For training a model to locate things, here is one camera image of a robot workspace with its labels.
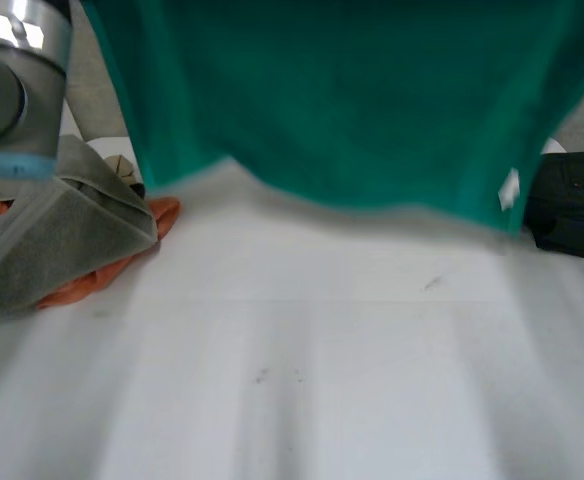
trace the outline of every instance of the gray cloth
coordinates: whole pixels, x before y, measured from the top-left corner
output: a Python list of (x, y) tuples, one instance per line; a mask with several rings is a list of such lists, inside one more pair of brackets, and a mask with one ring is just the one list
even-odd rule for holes
[(56, 176), (0, 182), (0, 314), (34, 306), (66, 283), (157, 242), (147, 204), (74, 136), (61, 137)]

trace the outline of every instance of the teal fabric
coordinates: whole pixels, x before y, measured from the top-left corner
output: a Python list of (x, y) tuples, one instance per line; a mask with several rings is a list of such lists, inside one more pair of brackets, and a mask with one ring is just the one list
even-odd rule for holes
[[(87, 0), (144, 180), (232, 155), (326, 205), (517, 231), (584, 93), (584, 0)], [(512, 168), (522, 196), (501, 210)]]

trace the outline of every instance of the wrinkled fabric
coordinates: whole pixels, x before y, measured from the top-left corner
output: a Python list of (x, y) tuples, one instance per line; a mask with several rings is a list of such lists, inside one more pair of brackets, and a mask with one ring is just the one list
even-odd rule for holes
[(149, 188), (231, 155), (326, 205), (518, 232), (543, 142), (584, 94), (584, 0), (84, 5)]
[[(161, 241), (170, 231), (181, 212), (181, 202), (173, 197), (150, 200), (150, 210), (156, 219), (158, 241)], [(10, 202), (0, 202), (0, 215), (7, 212)], [(91, 293), (106, 288), (118, 277), (125, 268), (143, 253), (124, 258), (94, 272), (83, 275), (62, 286), (55, 292), (46, 295), (37, 303), (37, 308), (68, 305), (83, 300)]]

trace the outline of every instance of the folded cloth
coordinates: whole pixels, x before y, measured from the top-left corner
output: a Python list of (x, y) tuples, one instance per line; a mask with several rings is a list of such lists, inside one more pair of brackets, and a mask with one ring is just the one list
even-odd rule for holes
[[(52, 180), (0, 182), (0, 314), (72, 303), (107, 286), (176, 220), (178, 200), (157, 202), (139, 198), (84, 142), (62, 137)], [(87, 276), (96, 280), (75, 283)]]

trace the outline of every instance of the white table surface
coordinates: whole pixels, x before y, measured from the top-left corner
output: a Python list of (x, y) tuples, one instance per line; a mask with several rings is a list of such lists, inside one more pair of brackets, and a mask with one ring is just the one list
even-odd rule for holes
[(584, 479), (584, 261), (224, 165), (106, 291), (0, 319), (0, 480)]

